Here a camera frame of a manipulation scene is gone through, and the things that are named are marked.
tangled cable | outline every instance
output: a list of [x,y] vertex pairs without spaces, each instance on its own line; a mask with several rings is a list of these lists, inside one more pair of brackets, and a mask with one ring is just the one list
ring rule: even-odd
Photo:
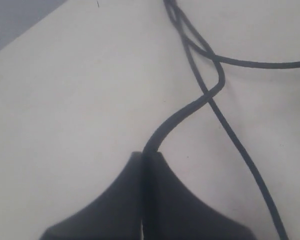
[[[210,45],[205,41],[205,39],[198,33],[192,23],[189,21],[185,13],[179,8],[176,0],[163,0],[166,12],[170,18],[171,23],[174,25],[176,30],[178,31],[182,45],[187,57],[187,60],[190,64],[190,67],[193,71],[193,74],[196,78],[196,81],[201,88],[203,95],[199,97],[197,100],[191,102],[187,106],[183,107],[172,116],[170,116],[159,128],[154,132],[154,134],[150,137],[149,141],[144,147],[143,152],[151,152],[158,151],[161,143],[166,138],[166,136],[184,119],[193,114],[195,111],[199,110],[206,103],[209,103],[213,112],[217,116],[224,130],[230,137],[231,141],[241,154],[244,162],[247,164],[249,170],[251,171],[256,184],[258,185],[263,199],[269,209],[272,221],[276,228],[276,231],[279,235],[280,240],[289,240],[285,227],[282,223],[281,217],[279,215],[278,209],[275,205],[274,200],[272,199],[270,192],[265,184],[265,181],[261,177],[256,165],[252,161],[249,156],[247,150],[242,145],[238,137],[236,136],[233,129],[230,127],[226,118],[223,116],[213,97],[221,91],[221,89],[225,86],[226,77],[225,72],[221,63],[240,66],[240,67],[248,67],[248,68],[259,68],[259,69],[295,69],[300,68],[300,61],[296,62],[280,62],[280,63],[269,63],[269,62],[255,62],[255,61],[244,61],[233,59],[225,56],[216,55]],[[184,32],[184,26],[186,26],[189,31],[193,34],[196,40],[200,43],[201,46],[196,45],[188,36],[186,36]],[[215,69],[218,73],[218,82],[211,89],[208,90],[206,84],[203,81],[203,78],[200,75],[198,67],[193,59],[192,53],[190,51],[192,48],[195,52],[203,57],[210,59]]]

black plastic object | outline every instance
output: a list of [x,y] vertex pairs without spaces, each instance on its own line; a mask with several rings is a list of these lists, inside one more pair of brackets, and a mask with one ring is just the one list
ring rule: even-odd
[[121,174],[101,196],[48,228],[41,240],[141,239],[141,163],[141,153],[132,153]]
[[145,240],[256,240],[248,228],[195,197],[160,152],[142,161]]

white surface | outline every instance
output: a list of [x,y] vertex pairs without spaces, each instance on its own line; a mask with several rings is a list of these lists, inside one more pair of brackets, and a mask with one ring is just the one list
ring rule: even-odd
[[[180,1],[216,53],[300,60],[300,0]],[[69,0],[0,52],[0,240],[35,240],[96,198],[201,92],[161,1]],[[211,86],[216,73],[198,61]],[[217,95],[291,240],[300,240],[300,69],[224,65]],[[248,168],[205,106],[163,143],[204,202],[278,239]]]

white desk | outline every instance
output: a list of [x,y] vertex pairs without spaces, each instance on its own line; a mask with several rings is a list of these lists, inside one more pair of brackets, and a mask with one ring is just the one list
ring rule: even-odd
[[[200,94],[160,0],[69,0],[0,52],[0,240],[35,240],[95,199]],[[180,0],[217,54],[300,60],[300,0]],[[198,59],[212,86],[217,74]],[[300,240],[300,69],[224,65],[215,98]],[[204,202],[275,240],[243,159],[205,106],[160,149]]]

